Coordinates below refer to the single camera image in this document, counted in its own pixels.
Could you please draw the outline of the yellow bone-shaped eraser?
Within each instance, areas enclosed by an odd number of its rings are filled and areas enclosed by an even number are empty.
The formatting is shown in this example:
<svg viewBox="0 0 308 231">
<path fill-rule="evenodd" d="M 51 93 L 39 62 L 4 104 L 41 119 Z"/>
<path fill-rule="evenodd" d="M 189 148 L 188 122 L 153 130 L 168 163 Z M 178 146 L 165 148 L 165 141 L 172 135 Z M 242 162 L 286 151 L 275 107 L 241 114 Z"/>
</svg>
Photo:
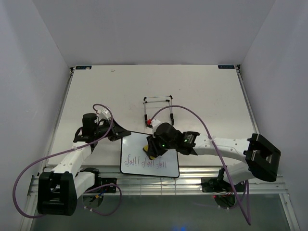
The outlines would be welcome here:
<svg viewBox="0 0 308 231">
<path fill-rule="evenodd" d="M 148 156 L 148 158 L 149 158 L 150 160 L 156 159 L 155 156 L 152 156 L 152 155 L 150 154 L 150 152 L 149 152 L 149 146 L 148 146 L 148 145 L 145 145 L 145 146 L 143 147 L 142 150 L 146 153 L 146 155 Z"/>
</svg>

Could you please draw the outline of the black-framed small whiteboard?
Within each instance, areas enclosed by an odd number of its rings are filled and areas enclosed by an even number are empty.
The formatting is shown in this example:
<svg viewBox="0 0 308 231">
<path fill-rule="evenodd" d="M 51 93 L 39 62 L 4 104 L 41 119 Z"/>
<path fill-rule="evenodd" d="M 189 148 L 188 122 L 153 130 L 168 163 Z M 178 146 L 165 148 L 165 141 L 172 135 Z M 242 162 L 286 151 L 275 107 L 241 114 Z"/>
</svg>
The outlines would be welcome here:
<svg viewBox="0 0 308 231">
<path fill-rule="evenodd" d="M 163 156 L 150 159 L 143 147 L 147 144 L 145 133 L 132 132 L 121 140 L 120 172 L 123 174 L 178 178 L 178 154 L 168 150 Z"/>
</svg>

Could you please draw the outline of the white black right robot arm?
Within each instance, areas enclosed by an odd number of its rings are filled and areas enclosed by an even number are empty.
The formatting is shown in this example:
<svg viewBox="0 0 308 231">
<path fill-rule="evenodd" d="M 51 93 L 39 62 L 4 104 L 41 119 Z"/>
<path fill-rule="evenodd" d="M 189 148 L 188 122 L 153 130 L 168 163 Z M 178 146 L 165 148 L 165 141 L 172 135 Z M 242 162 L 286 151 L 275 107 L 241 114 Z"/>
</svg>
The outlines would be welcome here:
<svg viewBox="0 0 308 231">
<path fill-rule="evenodd" d="M 246 139 L 210 138 L 196 131 L 181 132 L 158 120 L 153 121 L 152 128 L 143 148 L 150 159 L 175 150 L 183 155 L 212 155 L 237 160 L 234 165 L 223 164 L 219 172 L 217 184 L 223 191 L 254 178 L 266 182 L 277 179 L 281 151 L 261 134 L 254 133 Z"/>
</svg>

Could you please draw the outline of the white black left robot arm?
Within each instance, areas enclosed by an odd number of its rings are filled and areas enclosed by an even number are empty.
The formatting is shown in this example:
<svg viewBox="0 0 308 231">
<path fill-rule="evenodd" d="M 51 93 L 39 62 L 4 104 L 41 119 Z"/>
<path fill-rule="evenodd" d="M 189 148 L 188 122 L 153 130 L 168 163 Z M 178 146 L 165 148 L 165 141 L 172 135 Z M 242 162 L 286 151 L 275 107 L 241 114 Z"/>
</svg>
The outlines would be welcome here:
<svg viewBox="0 0 308 231">
<path fill-rule="evenodd" d="M 77 207 L 78 198 L 87 190 L 97 192 L 89 203 L 100 206 L 103 194 L 109 191 L 109 187 L 103 186 L 98 169 L 81 166 L 94 151 L 98 139 L 117 141 L 129 135 L 131 132 L 112 122 L 109 114 L 102 118 L 95 113 L 84 114 L 82 127 L 77 129 L 74 136 L 73 151 L 50 172 L 43 172 L 39 177 L 38 213 L 70 216 Z"/>
</svg>

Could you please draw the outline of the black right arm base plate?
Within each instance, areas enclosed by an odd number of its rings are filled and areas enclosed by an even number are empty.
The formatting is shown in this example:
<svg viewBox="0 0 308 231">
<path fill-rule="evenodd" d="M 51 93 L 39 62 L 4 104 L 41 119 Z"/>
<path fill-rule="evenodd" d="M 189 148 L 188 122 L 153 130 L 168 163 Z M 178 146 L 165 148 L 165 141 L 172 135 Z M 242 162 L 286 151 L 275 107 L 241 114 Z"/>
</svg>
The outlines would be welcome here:
<svg viewBox="0 0 308 231">
<path fill-rule="evenodd" d="M 219 180 L 218 177 L 202 177 L 202 191 L 206 193 L 231 193 L 233 189 L 231 185 L 224 180 Z"/>
</svg>

